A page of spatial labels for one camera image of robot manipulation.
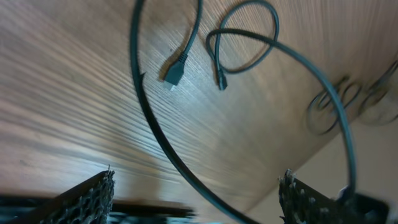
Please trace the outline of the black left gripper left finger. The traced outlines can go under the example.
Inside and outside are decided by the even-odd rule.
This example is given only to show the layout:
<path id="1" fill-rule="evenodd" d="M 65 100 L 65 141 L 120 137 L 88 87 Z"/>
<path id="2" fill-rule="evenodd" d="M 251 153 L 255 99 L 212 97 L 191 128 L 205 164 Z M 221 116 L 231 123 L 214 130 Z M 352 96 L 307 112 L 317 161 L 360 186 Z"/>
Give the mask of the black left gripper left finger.
<path id="1" fill-rule="evenodd" d="M 114 195 L 114 171 L 105 170 L 49 200 L 9 224 L 108 222 Z"/>

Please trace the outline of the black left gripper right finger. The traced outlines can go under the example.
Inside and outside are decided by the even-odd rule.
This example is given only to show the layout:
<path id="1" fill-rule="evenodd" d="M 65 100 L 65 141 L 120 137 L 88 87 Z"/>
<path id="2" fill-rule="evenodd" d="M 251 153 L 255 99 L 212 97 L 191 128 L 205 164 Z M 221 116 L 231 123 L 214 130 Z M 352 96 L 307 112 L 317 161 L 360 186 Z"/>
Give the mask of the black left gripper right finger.
<path id="1" fill-rule="evenodd" d="M 387 203 L 356 194 L 352 200 L 328 198 L 304 184 L 290 170 L 279 178 L 279 203 L 285 224 L 377 224 L 387 223 Z"/>

